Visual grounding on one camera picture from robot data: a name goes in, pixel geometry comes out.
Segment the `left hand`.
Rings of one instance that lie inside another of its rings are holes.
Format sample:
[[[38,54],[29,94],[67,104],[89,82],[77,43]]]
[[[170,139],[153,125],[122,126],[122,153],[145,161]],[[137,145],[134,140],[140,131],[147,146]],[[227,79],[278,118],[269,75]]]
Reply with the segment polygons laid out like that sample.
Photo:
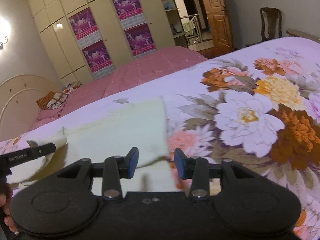
[[[9,230],[15,237],[18,234],[18,230],[10,213],[10,202],[13,194],[14,192],[10,185],[1,181],[1,222],[4,223],[4,228]]]

